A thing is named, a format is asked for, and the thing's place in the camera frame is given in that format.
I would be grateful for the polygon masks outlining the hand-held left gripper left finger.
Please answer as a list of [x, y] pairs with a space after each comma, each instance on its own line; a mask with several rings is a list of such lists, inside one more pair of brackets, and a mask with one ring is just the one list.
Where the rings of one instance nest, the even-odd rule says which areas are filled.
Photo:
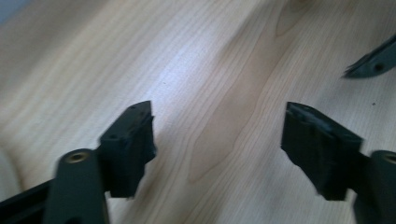
[[134, 197], [156, 157], [151, 101], [129, 106], [100, 137], [99, 160], [112, 198]]

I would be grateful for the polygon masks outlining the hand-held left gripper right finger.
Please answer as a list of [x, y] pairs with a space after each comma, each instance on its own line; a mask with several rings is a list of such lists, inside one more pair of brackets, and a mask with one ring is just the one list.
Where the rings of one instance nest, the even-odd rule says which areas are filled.
[[288, 102], [281, 148], [317, 193], [343, 201], [363, 166], [363, 139], [315, 108]]

